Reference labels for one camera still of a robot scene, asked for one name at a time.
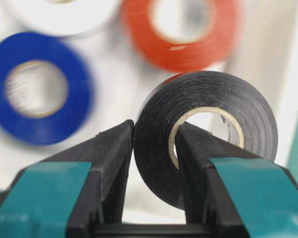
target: white electrical tape roll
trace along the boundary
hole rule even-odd
[[[52,36],[98,30],[108,23],[120,0],[3,0],[24,26]]]

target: clamp jaw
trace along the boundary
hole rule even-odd
[[[176,135],[187,224],[121,224],[133,130],[127,120],[21,170],[0,193],[0,238],[298,234],[291,173],[188,123]]]

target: blue tape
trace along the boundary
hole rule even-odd
[[[90,167],[41,162],[27,168],[0,208],[0,238],[65,238]]]
[[[298,238],[298,191],[265,159],[210,159],[252,238]]]
[[[68,97],[55,113],[34,119],[13,109],[5,95],[5,80],[19,64],[45,60],[65,75]],[[15,137],[32,144],[58,143],[83,123],[91,104],[90,75],[82,60],[58,39],[36,33],[12,35],[0,43],[0,125]]]

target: blue electrical tape roll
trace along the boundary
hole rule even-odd
[[[18,112],[6,94],[6,79],[11,72],[34,60],[56,66],[67,84],[67,96],[62,106],[40,118]],[[73,134],[88,114],[91,88],[90,74],[83,61],[56,38],[23,32],[0,43],[0,125],[25,142],[48,145]]]

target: black electrical tape roll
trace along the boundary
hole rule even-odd
[[[268,103],[253,86],[213,71],[172,77],[152,92],[143,107],[134,133],[134,153],[147,186],[160,199],[180,209],[183,196],[179,170],[169,153],[170,148],[173,153],[170,134],[175,124],[183,123],[184,115],[209,109],[233,120],[235,129],[241,129],[240,147],[270,161],[276,156],[276,121]]]

